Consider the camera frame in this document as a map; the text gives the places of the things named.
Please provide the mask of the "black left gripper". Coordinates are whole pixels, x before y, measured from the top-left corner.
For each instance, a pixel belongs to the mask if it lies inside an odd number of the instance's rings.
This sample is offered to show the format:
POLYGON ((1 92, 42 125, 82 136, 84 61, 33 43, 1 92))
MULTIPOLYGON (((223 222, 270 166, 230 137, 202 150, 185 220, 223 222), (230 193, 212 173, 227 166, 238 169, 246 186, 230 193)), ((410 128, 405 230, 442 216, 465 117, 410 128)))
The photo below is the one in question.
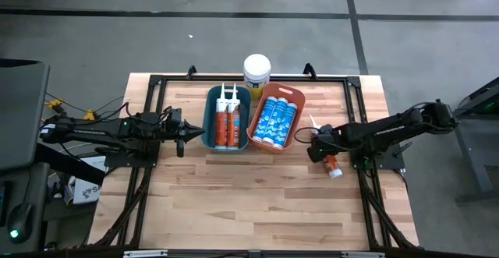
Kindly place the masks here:
POLYGON ((202 136, 205 129, 182 120, 181 108, 166 108, 164 120, 164 141, 176 142, 176 155, 184 157, 185 143, 202 136))

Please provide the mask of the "orange sealant tube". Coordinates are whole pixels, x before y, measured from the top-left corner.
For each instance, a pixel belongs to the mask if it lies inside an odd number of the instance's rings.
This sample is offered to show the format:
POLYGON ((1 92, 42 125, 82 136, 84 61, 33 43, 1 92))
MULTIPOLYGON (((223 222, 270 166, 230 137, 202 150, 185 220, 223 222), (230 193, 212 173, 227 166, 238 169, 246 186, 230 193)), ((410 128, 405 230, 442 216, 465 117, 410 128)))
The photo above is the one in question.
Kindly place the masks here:
POLYGON ((232 98, 228 101, 228 149, 237 150, 240 138, 240 100, 237 86, 233 86, 232 98))
POLYGON ((225 84, 221 85, 220 97, 216 100, 216 136, 215 148, 225 149, 227 147, 227 126, 228 126, 228 99, 225 97, 225 84))
MULTIPOLYGON (((312 137, 314 137, 316 134, 318 134, 318 129, 320 128, 320 126, 316 123, 312 115, 309 115, 309 117, 313 127, 313 129, 310 130, 310 134, 312 137)), ((326 155, 323 161, 325 171, 328 173, 330 178, 337 178, 339 176, 342 176, 342 170, 340 169, 334 155, 326 155)))

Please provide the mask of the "blue silicone tube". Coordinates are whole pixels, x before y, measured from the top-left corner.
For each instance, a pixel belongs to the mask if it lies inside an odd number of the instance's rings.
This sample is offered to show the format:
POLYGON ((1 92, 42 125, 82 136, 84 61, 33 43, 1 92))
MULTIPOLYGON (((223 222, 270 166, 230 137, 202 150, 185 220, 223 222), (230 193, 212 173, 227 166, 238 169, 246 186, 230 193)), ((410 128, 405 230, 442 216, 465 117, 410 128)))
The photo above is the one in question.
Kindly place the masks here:
POLYGON ((274 138, 273 147, 282 149, 285 146, 286 140, 288 139, 288 134, 292 127, 292 123, 296 116, 297 105, 294 103, 289 103, 288 107, 285 109, 284 115, 281 118, 281 122, 278 126, 277 135, 274 138))
POLYGON ((264 138, 264 134, 267 128, 267 125, 270 121, 272 112, 277 103, 278 99, 276 97, 268 97, 265 101, 265 105, 260 113, 260 117, 258 119, 257 127, 253 134, 253 139, 261 142, 264 138))
POLYGON ((269 122, 267 124, 267 128, 264 132, 263 142, 269 146, 274 144, 274 140, 276 138, 278 127, 281 123, 281 117, 283 116, 285 109, 288 107, 288 100, 280 97, 278 98, 276 105, 272 111, 272 114, 269 118, 269 122))

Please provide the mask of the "white-lidded Lysol wipes canister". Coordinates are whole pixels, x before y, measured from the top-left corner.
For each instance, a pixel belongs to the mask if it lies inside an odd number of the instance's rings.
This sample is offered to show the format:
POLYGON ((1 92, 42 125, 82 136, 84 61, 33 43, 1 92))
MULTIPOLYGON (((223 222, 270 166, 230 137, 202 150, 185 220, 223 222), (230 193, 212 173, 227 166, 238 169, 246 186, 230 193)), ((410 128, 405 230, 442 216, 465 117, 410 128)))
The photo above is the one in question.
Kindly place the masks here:
POLYGON ((263 88, 270 80, 271 62, 262 54, 249 55, 243 63, 243 77, 252 99, 260 99, 263 88))

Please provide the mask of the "orange plastic bin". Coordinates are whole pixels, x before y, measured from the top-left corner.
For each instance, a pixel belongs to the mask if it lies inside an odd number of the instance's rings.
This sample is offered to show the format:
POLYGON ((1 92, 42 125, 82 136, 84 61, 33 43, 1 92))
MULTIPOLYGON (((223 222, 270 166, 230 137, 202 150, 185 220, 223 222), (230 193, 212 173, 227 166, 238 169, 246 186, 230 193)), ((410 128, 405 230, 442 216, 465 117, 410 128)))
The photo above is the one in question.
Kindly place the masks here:
POLYGON ((262 95, 260 97, 260 101, 258 102, 253 120, 249 124, 249 127, 246 129, 246 133, 249 137, 250 143, 258 149, 261 149, 261 150, 264 150, 264 151, 267 151, 267 152, 270 152, 273 154, 283 154, 283 153, 287 153, 288 151, 290 151, 292 144, 293 144, 292 137, 296 133, 296 130, 298 129, 299 120, 301 119, 301 115, 303 113, 305 102, 306 102, 306 96, 301 90, 299 90, 295 87, 292 87, 288 84, 267 83, 265 85, 265 87, 263 88, 263 92, 262 92, 262 95), (292 127, 290 129, 289 134, 288 134, 288 139, 286 140, 285 146, 282 149, 273 147, 273 145, 269 146, 266 143, 264 143, 263 140, 261 142, 258 142, 258 141, 253 139, 253 134, 254 134, 254 131, 257 127, 260 113, 265 105, 265 101, 270 96, 276 97, 277 99, 280 97, 283 97, 283 98, 288 100, 288 104, 294 103, 298 107, 297 111, 296 111, 296 116, 295 116, 294 121, 292 123, 292 127))

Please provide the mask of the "teal plastic bin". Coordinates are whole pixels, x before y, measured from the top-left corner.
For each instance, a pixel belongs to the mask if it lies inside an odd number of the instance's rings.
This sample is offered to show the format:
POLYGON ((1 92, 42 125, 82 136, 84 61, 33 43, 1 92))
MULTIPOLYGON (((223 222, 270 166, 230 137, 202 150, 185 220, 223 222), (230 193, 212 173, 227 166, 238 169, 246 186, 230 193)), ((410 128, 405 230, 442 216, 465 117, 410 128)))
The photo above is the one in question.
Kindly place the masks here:
POLYGON ((251 104, 252 96, 250 92, 245 87, 237 86, 237 98, 240 99, 241 111, 240 111, 240 123, 241 123, 241 136, 239 139, 238 149, 219 149, 215 147, 215 137, 216 137, 216 125, 215 125, 215 112, 216 112, 216 100, 221 95, 221 85, 212 87, 208 93, 205 103, 205 109, 203 114, 203 128, 205 133, 201 136, 204 146, 214 152, 221 154, 240 154, 242 153, 247 145, 249 144, 249 137, 246 133, 246 129, 249 127, 251 122, 251 104))

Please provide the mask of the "white cardboard box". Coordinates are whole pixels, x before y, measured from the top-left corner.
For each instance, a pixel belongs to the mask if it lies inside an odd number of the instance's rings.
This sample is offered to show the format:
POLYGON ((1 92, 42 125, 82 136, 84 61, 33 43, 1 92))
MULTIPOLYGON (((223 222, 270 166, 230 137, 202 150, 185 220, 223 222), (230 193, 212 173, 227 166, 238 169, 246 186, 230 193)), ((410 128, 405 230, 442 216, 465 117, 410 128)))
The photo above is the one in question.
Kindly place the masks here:
MULTIPOLYGON (((83 161, 104 173, 108 171, 108 168, 104 165, 105 156, 85 157, 83 161)), ((99 185, 77 178, 74 182, 73 204, 79 205, 97 201, 101 193, 100 190, 99 185)))

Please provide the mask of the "black diagonal bar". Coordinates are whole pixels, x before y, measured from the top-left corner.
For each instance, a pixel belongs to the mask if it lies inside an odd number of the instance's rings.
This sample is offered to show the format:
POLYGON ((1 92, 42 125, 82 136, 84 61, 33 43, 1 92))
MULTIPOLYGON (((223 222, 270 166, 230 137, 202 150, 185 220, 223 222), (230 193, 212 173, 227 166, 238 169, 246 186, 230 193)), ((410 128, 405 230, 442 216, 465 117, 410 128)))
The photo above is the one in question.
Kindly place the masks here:
POLYGON ((68 155, 38 143, 34 155, 35 162, 48 163, 51 169, 74 176, 81 180, 101 186, 105 172, 84 161, 79 161, 68 155))

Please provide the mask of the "black metal side table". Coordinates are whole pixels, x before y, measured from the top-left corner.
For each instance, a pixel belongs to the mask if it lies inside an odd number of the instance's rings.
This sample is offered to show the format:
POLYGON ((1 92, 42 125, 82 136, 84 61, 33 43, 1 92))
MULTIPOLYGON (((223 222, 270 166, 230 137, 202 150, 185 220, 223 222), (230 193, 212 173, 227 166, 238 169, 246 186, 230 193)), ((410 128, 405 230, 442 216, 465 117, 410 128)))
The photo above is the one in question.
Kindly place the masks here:
POLYGON ((499 184, 487 170, 499 169, 499 76, 473 91, 451 113, 460 124, 454 130, 476 191, 455 198, 457 204, 499 200, 499 184))

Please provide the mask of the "grey desk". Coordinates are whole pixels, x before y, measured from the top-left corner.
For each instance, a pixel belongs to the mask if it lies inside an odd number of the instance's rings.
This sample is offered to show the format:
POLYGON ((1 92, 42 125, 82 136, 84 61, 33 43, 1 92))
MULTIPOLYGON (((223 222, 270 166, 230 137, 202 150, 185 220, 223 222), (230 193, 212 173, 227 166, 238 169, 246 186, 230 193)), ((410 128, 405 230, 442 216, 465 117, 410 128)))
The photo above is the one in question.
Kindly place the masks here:
POLYGON ((5 224, 0 226, 0 256, 11 253, 34 252, 43 248, 46 224, 44 206, 47 190, 49 166, 45 163, 0 172, 0 184, 7 184, 5 224), (29 238, 19 244, 10 241, 8 219, 15 206, 23 201, 30 203, 32 232, 29 238))

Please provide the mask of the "black monitor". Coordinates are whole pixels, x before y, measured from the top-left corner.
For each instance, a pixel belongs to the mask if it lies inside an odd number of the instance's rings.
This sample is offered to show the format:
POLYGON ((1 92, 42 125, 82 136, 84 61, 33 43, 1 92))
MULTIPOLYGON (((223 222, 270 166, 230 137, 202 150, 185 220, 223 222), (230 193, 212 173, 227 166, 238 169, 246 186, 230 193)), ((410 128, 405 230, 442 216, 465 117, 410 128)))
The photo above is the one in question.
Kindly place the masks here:
POLYGON ((50 67, 0 58, 0 171, 34 160, 50 67))

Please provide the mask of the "black computer mouse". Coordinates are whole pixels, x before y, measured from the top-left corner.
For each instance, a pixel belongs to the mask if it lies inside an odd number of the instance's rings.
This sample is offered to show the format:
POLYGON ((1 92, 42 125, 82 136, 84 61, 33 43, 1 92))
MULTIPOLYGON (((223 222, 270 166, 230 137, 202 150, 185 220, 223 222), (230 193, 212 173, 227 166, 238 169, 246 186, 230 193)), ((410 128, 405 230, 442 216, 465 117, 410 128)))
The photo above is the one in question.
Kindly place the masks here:
POLYGON ((25 242, 33 230, 33 206, 31 203, 21 203, 15 206, 7 220, 9 240, 13 244, 25 242))

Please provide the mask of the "black aluminium table frame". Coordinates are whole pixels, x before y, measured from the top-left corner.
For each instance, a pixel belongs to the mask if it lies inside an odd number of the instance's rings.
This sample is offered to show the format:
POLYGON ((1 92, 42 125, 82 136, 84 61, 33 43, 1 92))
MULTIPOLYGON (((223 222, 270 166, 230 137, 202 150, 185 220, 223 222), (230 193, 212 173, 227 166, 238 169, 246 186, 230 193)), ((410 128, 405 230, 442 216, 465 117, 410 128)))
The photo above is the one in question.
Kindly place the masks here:
MULTIPOLYGON (((207 92, 221 82, 231 89, 235 73, 194 74, 193 80, 167 82, 165 106, 203 124, 207 92)), ((341 83, 281 82, 301 90, 306 103, 299 127, 342 125, 349 121, 341 83)), ((219 154, 200 137, 176 157, 175 143, 163 143, 146 198, 141 248, 166 249, 369 249, 356 171, 349 155, 336 158, 343 176, 330 178, 314 164, 306 144, 293 141, 273 154, 250 143, 239 154, 219 154)), ((119 168, 104 180, 90 231, 97 242, 124 207, 131 169, 119 168)), ((380 171, 384 206, 398 229, 419 245, 408 193, 401 177, 380 171)))

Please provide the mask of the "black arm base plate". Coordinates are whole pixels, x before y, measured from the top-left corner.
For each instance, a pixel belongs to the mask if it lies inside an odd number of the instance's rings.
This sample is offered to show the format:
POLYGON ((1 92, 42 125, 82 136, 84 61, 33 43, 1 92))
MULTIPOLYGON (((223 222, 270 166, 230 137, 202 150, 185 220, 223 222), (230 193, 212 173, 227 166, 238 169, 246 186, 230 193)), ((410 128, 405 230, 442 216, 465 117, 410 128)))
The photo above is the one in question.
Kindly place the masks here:
POLYGON ((404 147, 399 143, 387 145, 372 141, 351 151, 350 157, 352 166, 357 170, 399 170, 405 167, 403 151, 404 147))
POLYGON ((125 142, 119 147, 105 147, 104 165, 110 168, 152 168, 157 163, 159 142, 135 140, 125 142))

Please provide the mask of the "silver metal bracket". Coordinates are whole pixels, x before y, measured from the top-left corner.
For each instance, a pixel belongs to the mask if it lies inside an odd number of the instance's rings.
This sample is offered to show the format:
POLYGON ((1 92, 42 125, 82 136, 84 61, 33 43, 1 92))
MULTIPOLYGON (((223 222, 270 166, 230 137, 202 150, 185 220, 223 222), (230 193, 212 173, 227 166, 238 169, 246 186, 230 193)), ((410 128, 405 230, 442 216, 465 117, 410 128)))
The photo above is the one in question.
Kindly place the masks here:
POLYGON ((341 258, 386 258, 384 253, 376 252, 342 252, 341 258))
POLYGON ((166 249, 138 249, 125 251, 122 258, 166 258, 168 250, 166 249))

